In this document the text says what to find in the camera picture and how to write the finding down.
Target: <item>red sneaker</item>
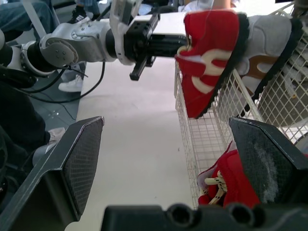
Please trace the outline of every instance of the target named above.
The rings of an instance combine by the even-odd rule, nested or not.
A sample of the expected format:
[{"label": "red sneaker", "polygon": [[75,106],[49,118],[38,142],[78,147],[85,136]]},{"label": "red sneaker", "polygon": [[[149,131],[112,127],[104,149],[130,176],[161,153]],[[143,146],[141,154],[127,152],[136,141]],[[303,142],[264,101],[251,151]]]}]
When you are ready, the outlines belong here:
[{"label": "red sneaker", "polygon": [[179,50],[176,60],[188,117],[199,118],[245,52],[249,22],[244,14],[213,10],[189,13],[184,23],[192,43]]},{"label": "red sneaker", "polygon": [[198,186],[205,195],[199,198],[199,204],[241,203],[250,208],[260,204],[254,189],[244,174],[235,142],[231,142],[225,153],[207,171],[199,174]]}]

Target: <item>white logo on shoe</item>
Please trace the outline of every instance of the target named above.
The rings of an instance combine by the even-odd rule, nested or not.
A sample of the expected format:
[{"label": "white logo on shoe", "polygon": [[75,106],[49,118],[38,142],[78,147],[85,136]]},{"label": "white logo on shoe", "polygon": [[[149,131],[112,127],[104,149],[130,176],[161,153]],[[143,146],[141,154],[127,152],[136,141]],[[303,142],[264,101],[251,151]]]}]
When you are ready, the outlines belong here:
[{"label": "white logo on shoe", "polygon": [[[219,49],[213,49],[205,52],[202,56],[181,56],[182,59],[189,60],[196,63],[202,63],[206,65],[204,75],[209,76],[220,76],[224,71],[224,67],[219,67],[214,65],[213,60],[229,60],[231,57],[231,51],[223,51]],[[214,89],[213,86],[207,85],[200,80],[199,77],[192,77],[192,83],[194,87],[203,94],[208,94],[211,90]]]},{"label": "white logo on shoe", "polygon": [[213,60],[224,60],[227,61],[230,59],[232,52],[231,51],[222,51],[219,49],[213,49],[205,52],[201,59],[206,65],[204,75],[209,76],[220,76],[224,71],[224,67],[219,67],[212,64]]},{"label": "white logo on shoe", "polygon": [[208,94],[211,90],[214,89],[213,86],[207,85],[200,80],[199,77],[192,77],[192,83],[194,87],[203,94]]}]

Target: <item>black cable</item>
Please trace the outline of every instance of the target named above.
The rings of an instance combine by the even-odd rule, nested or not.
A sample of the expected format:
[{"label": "black cable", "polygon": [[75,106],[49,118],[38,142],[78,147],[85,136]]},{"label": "black cable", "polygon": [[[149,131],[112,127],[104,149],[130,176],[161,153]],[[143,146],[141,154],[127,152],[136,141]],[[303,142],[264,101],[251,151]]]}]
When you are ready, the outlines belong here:
[{"label": "black cable", "polygon": [[69,103],[69,102],[72,102],[72,101],[80,100],[80,99],[83,98],[84,96],[90,94],[90,93],[101,83],[101,81],[103,80],[103,77],[104,77],[104,73],[105,73],[105,62],[103,62],[102,73],[101,73],[101,77],[100,77],[100,79],[98,80],[98,82],[97,82],[89,91],[87,91],[87,92],[84,93],[83,95],[80,95],[79,97],[76,97],[76,98],[73,98],[73,99],[70,99],[70,100],[63,100],[63,101],[49,101],[49,100],[44,100],[44,99],[41,99],[41,98],[36,97],[36,96],[34,96],[34,95],[31,95],[31,94],[29,94],[29,93],[27,93],[27,92],[25,92],[25,91],[23,91],[23,90],[14,88],[14,87],[12,87],[12,86],[10,86],[10,87],[12,87],[14,90],[19,91],[19,92],[21,92],[21,93],[23,93],[23,94],[25,94],[25,95],[27,95],[27,96],[33,98],[33,99],[36,99],[36,100],[39,100],[39,101],[42,101],[42,102],[46,102],[46,103]]},{"label": "black cable", "polygon": [[96,21],[100,21],[102,18],[104,18],[104,16],[108,13],[108,11],[110,11],[111,8],[111,3],[109,4],[109,6],[107,6],[107,8],[100,14],[100,16],[98,16],[98,18],[96,19]]},{"label": "black cable", "polygon": [[71,68],[71,66],[68,66],[68,67],[62,67],[62,68],[60,68],[60,69],[64,69],[64,70],[72,70],[72,71],[75,71],[75,72],[77,72],[77,73],[79,73],[79,74],[81,74],[81,75],[83,75],[83,76],[85,76],[85,77],[89,77],[89,76],[87,76],[85,73],[82,73],[81,71],[78,71],[78,70],[76,70],[76,69],[72,69]]},{"label": "black cable", "polygon": [[62,74],[64,73],[65,70],[72,70],[72,71],[75,71],[77,73],[80,73],[82,74],[83,76],[85,77],[88,77],[87,75],[85,75],[84,73],[82,73],[81,71],[78,71],[76,69],[72,69],[70,66],[69,67],[63,67],[63,68],[60,68],[61,69],[61,72],[57,75],[57,77],[50,83],[48,84],[47,86],[41,88],[41,89],[37,89],[37,90],[23,90],[24,92],[26,93],[38,93],[38,92],[41,92],[41,91],[44,91],[48,88],[50,88],[53,84],[55,84],[58,79],[62,76]]},{"label": "black cable", "polygon": [[57,77],[52,82],[50,82],[50,84],[48,84],[47,86],[45,86],[45,87],[43,87],[41,89],[37,89],[37,90],[23,90],[23,91],[26,92],[26,93],[38,93],[38,92],[44,91],[44,90],[50,88],[53,84],[55,84],[58,81],[58,79],[61,78],[61,76],[62,76],[64,71],[65,71],[65,69],[62,69],[60,71],[60,73],[57,75]]},{"label": "black cable", "polygon": [[[40,93],[45,95],[46,97],[48,97],[50,100],[54,101],[48,94],[46,94],[44,92],[40,92]],[[69,111],[67,110],[67,108],[63,104],[59,103],[59,105],[61,105],[64,108],[64,110],[66,110],[66,112],[72,118],[72,120],[76,120],[75,118],[73,118],[73,116],[69,113]]]}]

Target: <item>white wire basket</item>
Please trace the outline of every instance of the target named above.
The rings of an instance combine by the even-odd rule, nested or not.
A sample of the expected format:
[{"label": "white wire basket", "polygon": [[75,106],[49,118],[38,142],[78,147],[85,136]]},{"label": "white wire basket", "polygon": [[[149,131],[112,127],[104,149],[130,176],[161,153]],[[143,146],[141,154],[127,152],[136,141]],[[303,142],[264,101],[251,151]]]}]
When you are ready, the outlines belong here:
[{"label": "white wire basket", "polygon": [[[284,9],[290,6],[274,13],[289,17]],[[281,72],[268,83],[257,101],[252,101],[241,77],[234,70],[218,91],[211,109],[199,119],[187,117],[181,73],[176,64],[176,109],[179,114],[194,207],[198,207],[198,174],[211,167],[233,139],[228,125],[230,116],[242,115],[243,118],[273,124],[292,143],[296,143],[308,132],[308,33],[304,30],[305,34],[293,56]],[[248,112],[244,110],[246,105],[250,107]]]}]

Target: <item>white table surface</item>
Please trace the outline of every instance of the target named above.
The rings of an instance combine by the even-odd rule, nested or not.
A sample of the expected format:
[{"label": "white table surface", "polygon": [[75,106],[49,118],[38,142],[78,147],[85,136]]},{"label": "white table surface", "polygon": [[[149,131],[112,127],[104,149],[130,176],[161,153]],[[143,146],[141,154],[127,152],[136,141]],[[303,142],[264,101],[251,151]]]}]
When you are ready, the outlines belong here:
[{"label": "white table surface", "polygon": [[[263,7],[261,13],[279,7]],[[256,14],[254,9],[246,10],[248,15]],[[183,18],[183,13],[163,14],[154,32],[185,34]],[[98,81],[101,67],[101,63],[87,63],[89,78],[82,92]],[[107,63],[102,83],[80,101],[78,120],[104,116],[106,125],[85,213],[67,231],[100,230],[107,205],[192,205],[173,96],[174,59],[157,58],[138,82],[129,78],[132,69],[119,61]]]}]

